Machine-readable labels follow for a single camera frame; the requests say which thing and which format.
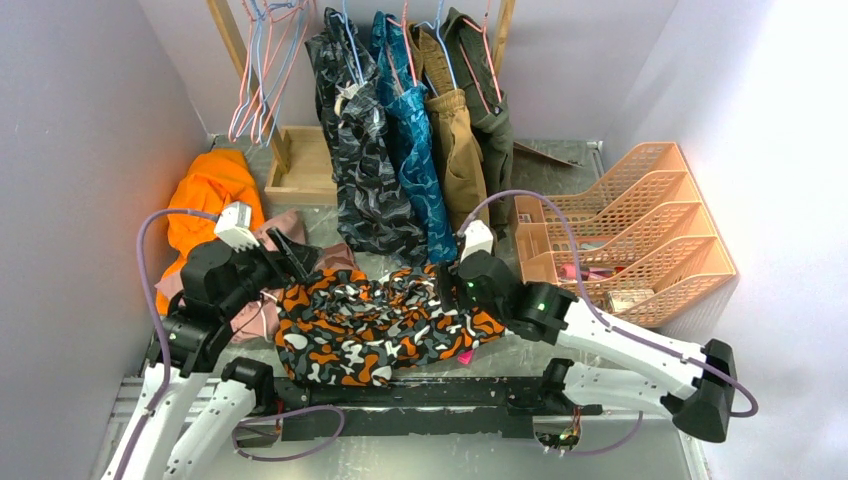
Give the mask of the orange camouflage shorts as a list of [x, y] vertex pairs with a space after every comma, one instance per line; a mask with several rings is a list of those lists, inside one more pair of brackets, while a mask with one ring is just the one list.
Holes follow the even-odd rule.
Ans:
[[383, 387], [398, 369], [423, 367], [504, 336], [477, 306], [463, 308], [448, 266], [408, 267], [382, 280], [323, 269], [279, 295], [275, 346], [298, 383]]

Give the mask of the pink wire hanger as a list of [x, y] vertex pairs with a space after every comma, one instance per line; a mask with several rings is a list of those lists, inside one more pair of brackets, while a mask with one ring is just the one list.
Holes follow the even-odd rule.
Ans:
[[[258, 82], [254, 79], [254, 68], [251, 66], [250, 54], [248, 53], [248, 49], [250, 47], [250, 36], [253, 31], [253, 27], [251, 26], [252, 20], [254, 17], [253, 9], [249, 5], [250, 1], [244, 1], [242, 6], [247, 14], [247, 18], [249, 20], [248, 25], [248, 43], [247, 43], [247, 69], [249, 71], [247, 78], [245, 80], [240, 81], [239, 85], [239, 93], [238, 93], [238, 101], [237, 105], [233, 110], [232, 117], [230, 120], [229, 128], [227, 131], [228, 138], [231, 140], [238, 140], [242, 138], [246, 138], [251, 141], [250, 133], [251, 133], [251, 120], [250, 117], [253, 113], [254, 101], [253, 94], [255, 93], [255, 88], [258, 86]], [[305, 40], [305, 36], [312, 21], [312, 14], [314, 13], [314, 4], [311, 1], [299, 1], [301, 3], [302, 13], [301, 13], [301, 27], [300, 33], [297, 36], [296, 46], [297, 46], [297, 56], [292, 64], [289, 80], [287, 83], [290, 83], [290, 78], [292, 75], [292, 70], [295, 65], [297, 58], [302, 50], [302, 44]]]

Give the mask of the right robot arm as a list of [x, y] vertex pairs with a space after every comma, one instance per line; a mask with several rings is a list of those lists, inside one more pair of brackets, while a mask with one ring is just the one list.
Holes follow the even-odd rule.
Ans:
[[488, 314], [531, 342], [580, 350], [614, 368], [553, 359], [539, 398], [550, 413], [608, 406], [661, 415], [699, 440], [722, 443], [739, 391], [732, 347], [662, 336], [600, 311], [547, 282], [524, 282], [499, 258], [478, 251], [437, 268], [437, 291], [449, 308]]

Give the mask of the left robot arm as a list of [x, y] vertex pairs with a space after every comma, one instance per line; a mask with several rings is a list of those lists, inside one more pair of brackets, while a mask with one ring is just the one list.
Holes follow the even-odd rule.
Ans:
[[142, 391], [105, 469], [106, 479], [197, 479], [239, 422], [277, 400], [273, 369], [238, 357], [226, 365], [207, 405], [187, 417], [236, 330], [235, 317], [262, 295], [306, 279], [318, 249], [267, 230], [265, 246], [248, 231], [194, 247], [182, 289], [147, 352]]

